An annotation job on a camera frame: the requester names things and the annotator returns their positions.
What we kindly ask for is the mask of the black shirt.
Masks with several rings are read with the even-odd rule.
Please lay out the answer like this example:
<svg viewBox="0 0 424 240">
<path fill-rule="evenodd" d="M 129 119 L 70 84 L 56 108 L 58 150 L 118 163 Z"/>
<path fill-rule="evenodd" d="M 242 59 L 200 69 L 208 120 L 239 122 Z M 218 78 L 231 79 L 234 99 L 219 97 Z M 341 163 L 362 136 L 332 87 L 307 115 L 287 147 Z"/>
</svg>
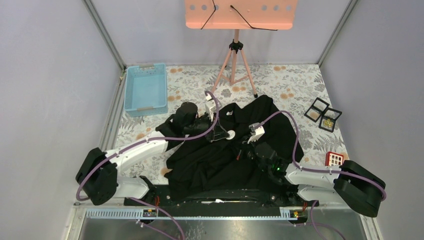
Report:
<svg viewBox="0 0 424 240">
<path fill-rule="evenodd" d="M 278 108 L 271 97 L 262 95 L 241 108 L 230 103 L 219 111 L 219 122 L 234 130 L 231 140 L 209 142 L 204 137 L 184 142 L 166 161 L 170 197 L 179 201 L 212 190 L 255 189 L 277 193 L 282 187 L 261 171 L 255 160 L 241 151 L 249 126 L 260 123 Z"/>
</svg>

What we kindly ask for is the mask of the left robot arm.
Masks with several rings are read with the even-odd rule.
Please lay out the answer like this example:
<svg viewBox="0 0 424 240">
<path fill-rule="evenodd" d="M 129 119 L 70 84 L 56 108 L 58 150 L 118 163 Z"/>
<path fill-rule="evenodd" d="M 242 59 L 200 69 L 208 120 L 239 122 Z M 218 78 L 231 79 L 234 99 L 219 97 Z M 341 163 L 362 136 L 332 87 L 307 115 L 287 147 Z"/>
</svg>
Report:
<svg viewBox="0 0 424 240">
<path fill-rule="evenodd" d="M 99 206 L 111 199 L 136 198 L 144 206 L 152 204 L 155 192 L 146 177 L 124 177 L 120 173 L 186 141 L 233 139 L 235 132 L 219 123 L 215 103 L 211 101 L 206 107 L 207 112 L 199 116 L 194 103 L 184 102 L 165 122 L 134 143 L 108 151 L 98 147 L 90 150 L 75 177 L 79 184 L 77 200 L 90 200 Z"/>
</svg>

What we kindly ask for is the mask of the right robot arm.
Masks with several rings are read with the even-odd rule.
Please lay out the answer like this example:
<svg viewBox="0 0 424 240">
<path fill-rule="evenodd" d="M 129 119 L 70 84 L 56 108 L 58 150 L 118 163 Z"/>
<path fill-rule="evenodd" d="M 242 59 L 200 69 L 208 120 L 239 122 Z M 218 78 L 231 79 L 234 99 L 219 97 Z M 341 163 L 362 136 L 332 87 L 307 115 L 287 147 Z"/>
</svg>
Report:
<svg viewBox="0 0 424 240">
<path fill-rule="evenodd" d="M 375 218 L 387 198 L 386 183 L 353 160 L 341 165 L 307 167 L 279 156 L 266 142 L 244 139 L 238 146 L 237 157 L 253 161 L 267 180 L 287 192 L 287 201 L 293 206 L 318 201 L 348 206 Z"/>
</svg>

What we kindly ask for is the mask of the black brooch display tray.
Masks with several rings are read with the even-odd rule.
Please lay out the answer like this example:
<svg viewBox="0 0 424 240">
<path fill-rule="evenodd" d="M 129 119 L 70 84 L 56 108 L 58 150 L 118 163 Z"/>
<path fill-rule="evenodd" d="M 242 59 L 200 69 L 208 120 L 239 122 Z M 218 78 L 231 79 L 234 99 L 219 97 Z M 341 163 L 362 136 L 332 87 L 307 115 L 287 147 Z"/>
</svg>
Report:
<svg viewBox="0 0 424 240">
<path fill-rule="evenodd" d="M 314 123 L 318 123 L 319 129 L 333 133 L 336 122 L 342 114 L 342 111 L 331 108 L 328 102 L 316 97 L 303 115 Z"/>
</svg>

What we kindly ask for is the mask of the floral table mat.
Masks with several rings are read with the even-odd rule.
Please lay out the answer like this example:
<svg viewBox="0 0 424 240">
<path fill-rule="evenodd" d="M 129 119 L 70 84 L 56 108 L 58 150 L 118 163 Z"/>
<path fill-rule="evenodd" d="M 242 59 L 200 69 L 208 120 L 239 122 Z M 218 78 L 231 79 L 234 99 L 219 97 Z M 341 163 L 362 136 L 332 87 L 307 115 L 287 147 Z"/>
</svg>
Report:
<svg viewBox="0 0 424 240">
<path fill-rule="evenodd" d="M 167 106 L 168 113 L 131 117 L 123 111 L 119 128 L 114 140 L 114 148 L 124 147 L 138 139 L 149 135 L 155 127 L 163 123 L 173 114 L 183 102 L 192 102 L 198 106 L 198 112 L 205 112 L 204 91 L 210 90 L 219 73 L 218 65 L 182 65 L 167 66 Z M 267 95 L 273 98 L 279 110 L 290 112 L 300 130 L 300 145 L 304 151 L 301 165 L 324 165 L 327 152 L 344 155 L 349 160 L 345 142 L 339 123 L 336 121 L 334 132 L 319 128 L 318 122 L 312 122 L 304 116 L 315 98 L 321 98 L 331 105 L 321 70 L 316 64 L 253 64 L 250 66 L 254 85 L 259 96 Z M 237 103 L 241 108 L 252 102 L 253 90 L 248 79 L 230 85 L 221 79 L 214 92 L 219 102 L 226 106 Z M 167 185 L 168 172 L 166 159 L 178 147 L 166 153 L 158 154 L 142 160 L 127 170 L 121 176 L 146 176 L 153 184 Z"/>
</svg>

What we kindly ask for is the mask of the red white grid box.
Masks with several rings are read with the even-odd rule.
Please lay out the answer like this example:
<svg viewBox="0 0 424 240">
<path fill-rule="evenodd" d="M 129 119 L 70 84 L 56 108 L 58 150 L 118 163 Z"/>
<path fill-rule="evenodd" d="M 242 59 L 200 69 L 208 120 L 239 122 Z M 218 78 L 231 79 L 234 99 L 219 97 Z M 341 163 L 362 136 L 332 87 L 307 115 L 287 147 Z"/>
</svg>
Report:
<svg viewBox="0 0 424 240">
<path fill-rule="evenodd" d="M 344 155 L 328 151 L 325 155 L 325 166 L 341 166 L 344 163 Z"/>
</svg>

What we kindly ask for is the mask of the light blue plastic basket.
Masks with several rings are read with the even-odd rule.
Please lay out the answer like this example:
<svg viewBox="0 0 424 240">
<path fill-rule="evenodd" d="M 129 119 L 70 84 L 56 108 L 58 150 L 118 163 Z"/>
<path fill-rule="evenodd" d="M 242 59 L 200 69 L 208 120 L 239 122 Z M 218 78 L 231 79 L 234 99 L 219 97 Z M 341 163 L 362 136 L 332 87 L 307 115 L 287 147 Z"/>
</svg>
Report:
<svg viewBox="0 0 424 240">
<path fill-rule="evenodd" d="M 126 69 L 124 110 L 131 117 L 166 114 L 168 82 L 164 63 Z"/>
</svg>

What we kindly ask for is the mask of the pink music stand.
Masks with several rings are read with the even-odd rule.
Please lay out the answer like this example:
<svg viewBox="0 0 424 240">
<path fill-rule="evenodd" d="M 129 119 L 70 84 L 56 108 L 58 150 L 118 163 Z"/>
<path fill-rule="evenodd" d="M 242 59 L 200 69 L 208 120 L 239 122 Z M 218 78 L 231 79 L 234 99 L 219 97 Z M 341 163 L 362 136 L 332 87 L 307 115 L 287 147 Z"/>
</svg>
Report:
<svg viewBox="0 0 424 240">
<path fill-rule="evenodd" d="M 297 0 L 185 0 L 185 24 L 190 29 L 233 30 L 234 36 L 211 89 L 214 92 L 220 80 L 230 85 L 248 79 L 253 96 L 258 97 L 241 30 L 285 31 L 293 27 Z"/>
</svg>

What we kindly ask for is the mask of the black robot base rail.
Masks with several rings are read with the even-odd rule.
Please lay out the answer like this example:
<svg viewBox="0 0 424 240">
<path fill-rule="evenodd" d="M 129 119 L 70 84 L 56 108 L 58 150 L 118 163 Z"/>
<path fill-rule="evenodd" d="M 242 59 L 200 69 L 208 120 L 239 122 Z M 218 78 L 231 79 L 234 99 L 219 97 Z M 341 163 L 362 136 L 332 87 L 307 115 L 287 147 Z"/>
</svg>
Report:
<svg viewBox="0 0 424 240">
<path fill-rule="evenodd" d="M 255 189 L 212 190 L 176 199 L 168 185 L 154 185 L 141 199 L 126 197 L 123 204 L 143 208 L 144 217 L 304 220 L 314 201 L 303 200 L 292 192 Z"/>
</svg>

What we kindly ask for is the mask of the aluminium frame rail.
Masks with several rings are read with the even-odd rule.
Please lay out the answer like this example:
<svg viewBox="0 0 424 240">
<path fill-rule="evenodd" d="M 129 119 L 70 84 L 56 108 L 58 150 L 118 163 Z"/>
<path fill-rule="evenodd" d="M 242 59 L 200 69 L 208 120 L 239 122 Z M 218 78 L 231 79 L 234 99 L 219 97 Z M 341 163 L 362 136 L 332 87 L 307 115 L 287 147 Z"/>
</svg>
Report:
<svg viewBox="0 0 424 240">
<path fill-rule="evenodd" d="M 104 40 L 108 50 L 110 51 L 113 59 L 117 63 L 118 67 L 124 71 L 127 67 L 123 58 L 121 57 L 116 45 L 114 44 L 99 12 L 96 9 L 96 6 L 92 0 L 82 0 L 85 5 L 90 17 L 92 18 L 95 26 L 97 27 L 102 39 Z"/>
</svg>

